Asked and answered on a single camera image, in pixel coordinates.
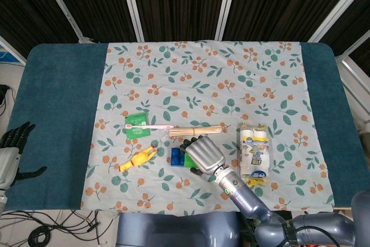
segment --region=metal pole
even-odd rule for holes
[[[71,13],[68,10],[64,1],[63,0],[55,0],[55,1],[58,3],[60,9],[63,11],[65,17],[67,18],[67,20],[69,21],[70,25],[72,26],[74,32],[76,33],[77,37],[79,38],[79,43],[90,43],[91,40],[82,35],[81,29],[77,25],[75,19],[71,15]]]
[[[132,25],[134,26],[136,40],[140,43],[145,42],[136,0],[126,0],[126,1],[131,16]]]
[[[0,36],[0,45],[4,47],[11,55],[16,57],[23,65],[27,62],[27,59],[23,57],[10,43],[8,43],[3,37]]]
[[[351,45],[345,52],[342,53],[342,55],[338,56],[337,61],[342,61],[348,57],[349,54],[355,51],[356,48],[362,45],[367,39],[370,38],[370,30],[368,30],[365,34],[361,36],[360,39],[355,41],[353,45]]]
[[[343,14],[343,12],[351,5],[354,0],[339,0],[334,6],[329,15],[320,24],[318,29],[314,32],[308,42],[319,42],[325,33],[333,26],[337,19]]]
[[[220,15],[219,15],[219,22],[217,23],[216,34],[214,36],[214,40],[222,40],[224,31],[225,31],[226,22],[227,22],[227,17],[230,11],[231,2],[232,0],[222,0],[221,8],[220,8]]]

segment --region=floral tablecloth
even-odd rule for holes
[[[238,169],[237,132],[264,123],[271,137],[268,184],[253,191],[271,209],[332,211],[327,167],[315,130],[301,47],[297,42],[110,43],[101,81],[82,209],[178,216],[235,211],[214,183],[170,166],[184,138],[165,131],[127,140],[124,117],[147,112],[151,124],[223,127],[210,135]],[[141,167],[118,171],[156,145]]]

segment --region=black curtain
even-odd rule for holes
[[[370,0],[354,0],[320,42],[330,45],[334,54],[338,56],[368,30],[370,30]]]
[[[126,0],[63,0],[84,36],[100,42],[136,42]]]
[[[145,41],[214,39],[222,0],[136,0]]]
[[[26,58],[40,43],[78,41],[55,0],[0,0],[0,35]]]
[[[349,57],[370,77],[370,39],[349,54]]]
[[[339,0],[232,0],[223,40],[307,41]]]

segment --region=teal table edge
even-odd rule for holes
[[[321,43],[301,46],[335,206],[349,207],[354,194],[370,188],[370,173],[332,50]],[[107,48],[42,44],[30,52],[9,128],[36,124],[20,169],[48,169],[10,188],[7,210],[80,208]]]

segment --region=tablecloth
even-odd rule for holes
[[[7,190],[7,210],[80,208],[107,48],[41,44],[30,52],[8,129],[35,123],[20,171],[48,168]],[[370,172],[335,57],[322,43],[301,43],[301,50],[335,207],[350,207],[352,197],[370,187]]]
[[[237,169],[237,129],[266,124],[271,137],[267,185],[253,188],[271,209],[331,211],[327,167],[310,107],[301,47],[296,42],[168,42],[109,44],[86,172],[83,209],[186,215],[235,205],[212,183],[169,165],[183,138],[152,131],[126,140],[124,117],[147,112],[150,123],[222,125],[212,139]],[[149,163],[118,165],[149,145]]]

